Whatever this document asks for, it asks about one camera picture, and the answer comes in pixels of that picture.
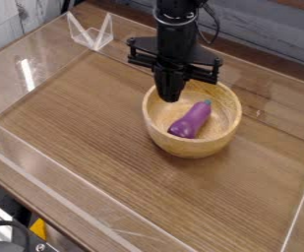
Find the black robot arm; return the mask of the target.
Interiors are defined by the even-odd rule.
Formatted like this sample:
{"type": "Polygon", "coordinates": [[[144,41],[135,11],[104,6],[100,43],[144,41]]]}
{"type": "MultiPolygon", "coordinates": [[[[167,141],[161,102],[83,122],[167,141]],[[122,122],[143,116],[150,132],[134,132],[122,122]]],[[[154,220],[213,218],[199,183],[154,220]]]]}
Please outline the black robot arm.
{"type": "Polygon", "coordinates": [[[207,0],[157,0],[153,17],[157,22],[157,35],[131,37],[127,62],[148,68],[153,72],[159,98],[175,102],[189,80],[217,84],[222,59],[197,41],[198,10],[202,9],[215,24],[218,37],[219,21],[207,0]]]}

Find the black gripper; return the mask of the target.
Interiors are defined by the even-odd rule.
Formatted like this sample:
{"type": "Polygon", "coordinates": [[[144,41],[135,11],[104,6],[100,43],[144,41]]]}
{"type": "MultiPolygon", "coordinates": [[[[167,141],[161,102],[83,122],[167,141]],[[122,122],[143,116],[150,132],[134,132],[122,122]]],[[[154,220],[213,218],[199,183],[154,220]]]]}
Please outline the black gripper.
{"type": "Polygon", "coordinates": [[[217,84],[222,59],[197,42],[183,57],[175,50],[171,50],[174,56],[165,56],[158,51],[155,36],[131,37],[126,45],[127,62],[151,70],[158,96],[165,102],[179,99],[189,80],[217,84]]]}

